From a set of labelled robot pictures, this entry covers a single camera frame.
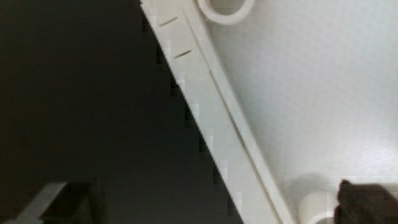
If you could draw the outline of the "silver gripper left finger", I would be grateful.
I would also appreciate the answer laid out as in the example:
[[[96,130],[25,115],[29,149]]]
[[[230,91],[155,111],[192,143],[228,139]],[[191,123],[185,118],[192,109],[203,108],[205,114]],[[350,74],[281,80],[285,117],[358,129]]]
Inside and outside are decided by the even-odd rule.
[[[98,182],[50,182],[11,224],[109,224]]]

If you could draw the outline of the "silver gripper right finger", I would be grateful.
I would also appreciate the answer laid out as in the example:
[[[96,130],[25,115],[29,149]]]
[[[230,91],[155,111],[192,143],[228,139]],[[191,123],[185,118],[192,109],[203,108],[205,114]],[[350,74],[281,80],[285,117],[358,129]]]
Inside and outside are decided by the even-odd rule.
[[[398,224],[398,199],[379,184],[342,180],[334,224]]]

